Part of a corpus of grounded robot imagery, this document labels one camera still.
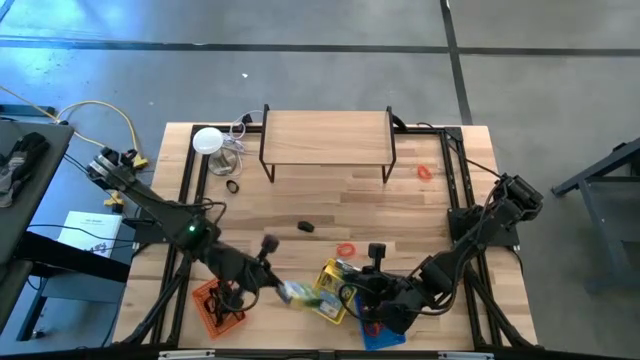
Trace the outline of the white paper booklet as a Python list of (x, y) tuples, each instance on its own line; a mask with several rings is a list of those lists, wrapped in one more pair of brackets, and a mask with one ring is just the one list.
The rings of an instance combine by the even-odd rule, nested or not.
[(58, 241), (110, 258), (122, 219), (121, 215), (70, 211)]

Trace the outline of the silver metal bracket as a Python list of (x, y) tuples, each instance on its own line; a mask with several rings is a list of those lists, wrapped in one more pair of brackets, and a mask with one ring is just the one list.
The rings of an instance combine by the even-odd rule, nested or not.
[(214, 359), (216, 353), (214, 350), (171, 350), (161, 351), (157, 360), (209, 360)]
[(441, 351), (437, 355), (438, 360), (495, 360), (493, 353)]

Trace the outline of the orange plastic basket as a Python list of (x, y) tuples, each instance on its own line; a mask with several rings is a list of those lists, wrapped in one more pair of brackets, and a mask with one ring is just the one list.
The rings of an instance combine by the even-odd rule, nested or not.
[(203, 322), (208, 336), (214, 340), (222, 334), (228, 332), (231, 328), (239, 325), (246, 318), (245, 312), (230, 312), (223, 323), (215, 323), (214, 319), (205, 310), (204, 302), (210, 293), (216, 293), (221, 300), (221, 286), (217, 279), (206, 282), (192, 292), (192, 299), (197, 308), (201, 321)]

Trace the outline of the dark grey metal table frame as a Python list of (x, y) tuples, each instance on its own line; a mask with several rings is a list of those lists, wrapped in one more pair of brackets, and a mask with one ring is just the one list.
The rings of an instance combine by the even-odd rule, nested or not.
[(608, 259), (607, 272), (586, 281), (585, 290), (640, 290), (640, 262), (633, 264), (626, 250), (636, 245), (640, 253), (640, 137), (551, 188), (557, 198), (573, 190), (580, 192)]

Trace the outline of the yellow plastic basket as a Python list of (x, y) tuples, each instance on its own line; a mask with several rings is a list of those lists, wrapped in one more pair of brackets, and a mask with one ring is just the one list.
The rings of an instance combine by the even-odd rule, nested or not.
[(339, 297), (339, 289), (344, 285), (344, 280), (339, 278), (336, 273), (335, 261), (337, 259), (330, 258), (325, 263), (320, 274), (318, 275), (313, 288), (319, 292), (325, 289), (332, 293), (335, 293)]

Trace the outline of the white mushroom lamp brass stem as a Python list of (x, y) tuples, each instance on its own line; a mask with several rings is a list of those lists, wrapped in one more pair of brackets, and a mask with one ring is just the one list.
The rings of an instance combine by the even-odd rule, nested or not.
[(238, 154), (225, 141), (224, 134), (217, 128), (206, 127), (198, 130), (192, 140), (194, 150), (206, 157), (205, 165), (216, 176), (231, 176), (239, 166)]

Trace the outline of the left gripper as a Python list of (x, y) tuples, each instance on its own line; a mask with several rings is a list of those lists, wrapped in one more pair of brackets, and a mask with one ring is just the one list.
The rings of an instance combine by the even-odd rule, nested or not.
[(284, 303), (290, 303), (293, 299), (288, 282), (282, 282), (272, 271), (268, 260), (245, 260), (233, 281), (244, 291), (254, 295), (257, 295), (262, 288), (270, 287), (275, 288), (276, 294)]

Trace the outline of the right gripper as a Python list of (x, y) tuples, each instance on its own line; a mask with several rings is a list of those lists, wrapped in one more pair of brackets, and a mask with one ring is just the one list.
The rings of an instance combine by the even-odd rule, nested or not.
[(359, 317), (382, 323), (396, 334), (405, 334), (421, 309), (421, 295), (403, 276), (371, 273), (371, 266), (347, 266), (343, 280), (357, 287), (361, 304)]

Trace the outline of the wooden riser shelf black legs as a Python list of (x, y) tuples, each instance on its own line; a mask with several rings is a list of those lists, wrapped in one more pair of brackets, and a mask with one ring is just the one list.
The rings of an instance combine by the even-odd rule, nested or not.
[(386, 183), (397, 161), (393, 110), (273, 110), (265, 105), (258, 159), (270, 182), (278, 165), (317, 165), (377, 166)]

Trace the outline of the grey black work glove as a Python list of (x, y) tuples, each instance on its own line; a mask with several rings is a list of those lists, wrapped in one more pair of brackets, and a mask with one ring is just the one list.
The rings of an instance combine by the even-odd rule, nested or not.
[(0, 208), (11, 207), (50, 147), (38, 132), (20, 137), (7, 156), (0, 154)]

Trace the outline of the blue plastic basket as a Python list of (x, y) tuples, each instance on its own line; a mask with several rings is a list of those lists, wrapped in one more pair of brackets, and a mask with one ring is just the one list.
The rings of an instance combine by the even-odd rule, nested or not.
[(406, 336), (404, 334), (394, 333), (387, 329), (382, 323), (372, 323), (361, 320), (360, 329), (366, 351), (381, 350), (406, 342)]

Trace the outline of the black side table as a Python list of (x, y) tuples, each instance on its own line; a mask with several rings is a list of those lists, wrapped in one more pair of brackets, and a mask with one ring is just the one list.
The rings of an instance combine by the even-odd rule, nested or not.
[(28, 279), (42, 278), (42, 287), (17, 332), (19, 341), (31, 339), (48, 299), (113, 303), (113, 298), (97, 293), (98, 287), (114, 289), (117, 282), (126, 282), (130, 270), (128, 264), (27, 230), (69, 147), (72, 128), (0, 121), (0, 155), (31, 132), (44, 137), (47, 151), (36, 158), (31, 179), (14, 204), (0, 208), (0, 335)]

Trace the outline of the green yellow crayon box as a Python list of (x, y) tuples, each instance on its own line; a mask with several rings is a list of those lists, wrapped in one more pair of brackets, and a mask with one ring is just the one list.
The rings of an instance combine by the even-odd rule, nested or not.
[(288, 306), (297, 308), (317, 308), (322, 302), (319, 292), (308, 284), (287, 281), (291, 288), (293, 299)]

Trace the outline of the crayon box with colour dots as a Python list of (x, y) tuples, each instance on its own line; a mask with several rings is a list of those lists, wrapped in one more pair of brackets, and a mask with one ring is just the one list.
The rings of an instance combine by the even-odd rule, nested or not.
[(339, 297), (325, 289), (320, 290), (322, 302), (316, 312), (334, 324), (340, 324), (346, 314), (346, 309), (342, 305)]

